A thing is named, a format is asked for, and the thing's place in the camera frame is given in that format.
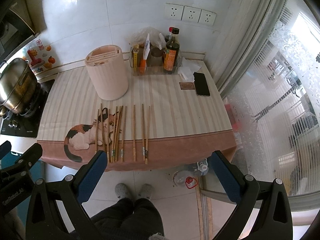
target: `cat print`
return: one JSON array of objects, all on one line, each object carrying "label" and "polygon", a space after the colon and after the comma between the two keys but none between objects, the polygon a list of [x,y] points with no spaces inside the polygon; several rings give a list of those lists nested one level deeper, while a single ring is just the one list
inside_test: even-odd
[{"label": "cat print", "polygon": [[[111,143],[110,135],[113,133],[115,114],[110,115],[108,119],[108,109],[104,108],[102,112],[102,122],[105,133],[105,143]],[[98,118],[98,124],[101,124],[101,115]],[[70,129],[64,139],[64,152],[66,156],[74,162],[82,162],[80,156],[74,155],[70,152],[69,147],[73,147],[74,150],[86,150],[90,144],[94,144],[96,140],[96,125],[97,120],[94,120],[92,124],[78,124]],[[107,125],[109,125],[109,134],[106,133]],[[98,125],[98,145],[102,145],[102,130],[101,125]]]}]

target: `screw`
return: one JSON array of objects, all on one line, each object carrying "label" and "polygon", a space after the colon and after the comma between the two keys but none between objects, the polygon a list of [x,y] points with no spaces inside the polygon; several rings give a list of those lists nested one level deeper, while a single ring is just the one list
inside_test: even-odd
[{"label": "screw", "polygon": [[277,178],[277,179],[276,179],[276,184],[281,185],[281,184],[282,184],[282,180],[281,180],[281,179],[279,179],[279,178]]},{"label": "screw", "polygon": [[71,181],[73,179],[73,175],[67,175],[64,179],[66,181]]},{"label": "screw", "polygon": [[42,184],[42,182],[43,182],[43,179],[37,179],[36,184],[40,185],[40,184]]},{"label": "screw", "polygon": [[247,181],[253,181],[253,176],[250,175],[250,174],[247,174],[247,175],[245,176],[245,179],[246,179]]}]

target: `black phone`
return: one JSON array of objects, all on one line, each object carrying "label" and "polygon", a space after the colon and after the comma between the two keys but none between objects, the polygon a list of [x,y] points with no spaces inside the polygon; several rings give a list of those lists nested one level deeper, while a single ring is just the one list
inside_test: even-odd
[{"label": "black phone", "polygon": [[194,72],[193,76],[195,77],[195,88],[198,96],[210,96],[209,87],[205,75],[203,73]]}]

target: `black pants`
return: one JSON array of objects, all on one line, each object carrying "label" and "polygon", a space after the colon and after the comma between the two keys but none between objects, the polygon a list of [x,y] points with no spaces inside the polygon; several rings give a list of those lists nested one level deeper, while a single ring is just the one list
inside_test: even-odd
[{"label": "black pants", "polygon": [[108,227],[125,229],[149,237],[156,233],[164,235],[161,216],[151,201],[140,198],[135,203],[129,198],[120,199],[91,218],[99,228]]}]

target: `cat tail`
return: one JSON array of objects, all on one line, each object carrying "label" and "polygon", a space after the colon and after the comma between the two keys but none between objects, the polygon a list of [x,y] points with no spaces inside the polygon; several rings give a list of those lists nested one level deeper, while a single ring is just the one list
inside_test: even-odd
[{"label": "cat tail", "polygon": [[69,137],[68,135],[66,136],[66,138],[64,139],[64,152],[66,154],[66,156],[77,163],[81,163],[82,162],[82,158],[80,156],[74,155],[70,152],[69,150]]}]

